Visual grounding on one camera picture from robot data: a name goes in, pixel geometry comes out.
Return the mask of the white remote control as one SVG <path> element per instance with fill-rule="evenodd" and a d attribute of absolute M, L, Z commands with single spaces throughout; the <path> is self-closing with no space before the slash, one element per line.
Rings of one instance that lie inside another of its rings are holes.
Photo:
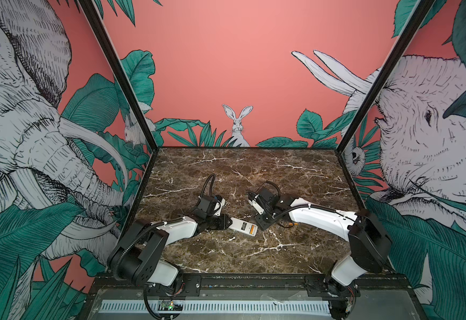
<path fill-rule="evenodd" d="M 232 217 L 231 218 L 231 225 L 229 226 L 229 229 L 233 231 L 237 231 L 239 233 L 249 235 L 251 237 L 255 237 L 258 231 L 258 226 L 256 224 L 243 221 L 237 218 Z"/>

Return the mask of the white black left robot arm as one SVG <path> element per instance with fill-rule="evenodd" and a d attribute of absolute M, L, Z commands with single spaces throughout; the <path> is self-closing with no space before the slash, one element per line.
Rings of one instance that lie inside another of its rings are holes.
<path fill-rule="evenodd" d="M 165 247 L 205 231 L 228 229 L 232 220 L 222 213 L 224 204 L 219 195 L 204 195 L 182 217 L 159 223 L 136 220 L 113 249 L 107 267 L 118 281 L 138 287 L 146 283 L 172 287 L 180 281 L 180 269 L 162 259 Z"/>

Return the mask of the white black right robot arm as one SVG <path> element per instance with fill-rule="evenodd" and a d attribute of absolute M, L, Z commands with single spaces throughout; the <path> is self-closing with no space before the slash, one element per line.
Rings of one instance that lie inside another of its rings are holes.
<path fill-rule="evenodd" d="M 267 230 L 284 218 L 332 233 L 349 246 L 324 280 L 329 290 L 343 289 L 365 273 L 380 273 L 388 266 L 392 239 L 378 217 L 367 209 L 341 211 L 306 201 L 302 197 L 272 193 L 265 187 L 248 191 L 248 202 L 256 210 L 256 223 Z"/>

